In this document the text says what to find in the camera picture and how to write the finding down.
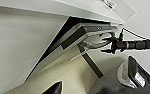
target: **white wall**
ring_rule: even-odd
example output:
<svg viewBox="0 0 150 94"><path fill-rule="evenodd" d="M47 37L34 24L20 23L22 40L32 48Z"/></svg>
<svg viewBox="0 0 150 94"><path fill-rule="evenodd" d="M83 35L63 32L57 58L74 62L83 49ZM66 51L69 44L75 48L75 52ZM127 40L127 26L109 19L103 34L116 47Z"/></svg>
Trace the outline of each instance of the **white wall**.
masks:
<svg viewBox="0 0 150 94"><path fill-rule="evenodd" d="M67 18L0 7L0 94L25 81Z"/></svg>
<svg viewBox="0 0 150 94"><path fill-rule="evenodd" d="M150 0L125 0L137 14L128 20L120 28L127 28L136 34L150 39ZM124 32L124 40L141 40ZM146 51L125 51L125 54L132 55L150 73L150 50Z"/></svg>

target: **cable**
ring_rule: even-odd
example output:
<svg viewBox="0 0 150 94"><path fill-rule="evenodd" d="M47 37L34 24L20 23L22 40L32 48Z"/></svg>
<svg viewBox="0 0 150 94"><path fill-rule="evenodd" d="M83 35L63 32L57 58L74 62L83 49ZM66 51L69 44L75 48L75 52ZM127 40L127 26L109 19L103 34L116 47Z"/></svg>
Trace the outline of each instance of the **cable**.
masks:
<svg viewBox="0 0 150 94"><path fill-rule="evenodd" d="M125 29L125 28L122 29L122 32L121 32L121 33L123 33L123 30L125 30L125 31L127 31L127 32L129 32L129 33L131 33L131 34L133 34L133 35L135 35L135 36L137 36L137 37L139 37L139 38L142 38L142 39L146 39L146 40L147 40L147 38L141 37L141 36L139 36L139 35L137 35L137 34L131 32L131 31Z"/></svg>

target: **white surface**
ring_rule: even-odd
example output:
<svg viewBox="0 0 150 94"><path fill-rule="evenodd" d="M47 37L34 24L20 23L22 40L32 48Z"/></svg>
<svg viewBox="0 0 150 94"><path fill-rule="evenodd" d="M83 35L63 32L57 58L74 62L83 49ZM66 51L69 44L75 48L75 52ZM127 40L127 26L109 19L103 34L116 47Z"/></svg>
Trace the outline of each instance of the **white surface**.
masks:
<svg viewBox="0 0 150 94"><path fill-rule="evenodd" d="M82 56L69 61L79 53L78 47L75 46L23 85L5 94L42 94L58 81L63 82L62 94L88 94L98 77Z"/></svg>
<svg viewBox="0 0 150 94"><path fill-rule="evenodd" d="M0 94L25 81L66 20L0 7Z"/></svg>
<svg viewBox="0 0 150 94"><path fill-rule="evenodd" d="M112 0L117 3L114 11L126 22L136 14L136 11L124 0Z"/></svg>
<svg viewBox="0 0 150 94"><path fill-rule="evenodd" d="M125 0L137 14L129 19L124 25L134 33L150 39L150 0ZM124 40L142 40L124 32ZM146 51L125 51L125 54L132 55L140 65L150 73L150 50Z"/></svg>
<svg viewBox="0 0 150 94"><path fill-rule="evenodd" d="M0 0L0 6L113 23L124 22L102 0Z"/></svg>

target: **black cable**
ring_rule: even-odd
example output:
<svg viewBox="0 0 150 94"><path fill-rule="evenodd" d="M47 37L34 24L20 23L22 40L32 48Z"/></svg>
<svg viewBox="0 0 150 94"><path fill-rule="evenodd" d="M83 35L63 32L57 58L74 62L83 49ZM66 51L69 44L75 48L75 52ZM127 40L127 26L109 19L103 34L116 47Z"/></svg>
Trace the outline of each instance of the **black cable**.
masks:
<svg viewBox="0 0 150 94"><path fill-rule="evenodd" d="M125 28L122 29L122 33L123 33L123 30L125 30L125 31L127 31L127 32L129 32L129 33L131 33L131 34L133 34L133 35L135 35L135 36L137 36L137 37L139 37L139 38L142 38L142 39L146 39L146 40L147 40L147 38L141 37L141 36L139 36L139 35L137 35L137 34L131 32L131 31L125 29Z"/></svg>

